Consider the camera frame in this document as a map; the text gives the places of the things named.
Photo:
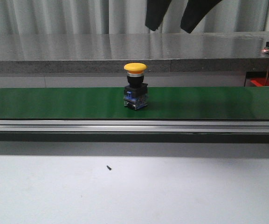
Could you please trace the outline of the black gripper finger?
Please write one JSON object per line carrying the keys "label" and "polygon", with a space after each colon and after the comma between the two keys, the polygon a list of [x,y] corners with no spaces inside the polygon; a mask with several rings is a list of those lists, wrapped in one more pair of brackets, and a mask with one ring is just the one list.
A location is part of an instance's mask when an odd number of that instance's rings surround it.
{"label": "black gripper finger", "polygon": [[189,0],[181,19],[181,29],[192,33],[205,15],[220,2],[221,0]]}
{"label": "black gripper finger", "polygon": [[170,6],[171,0],[147,0],[145,26],[156,31]]}

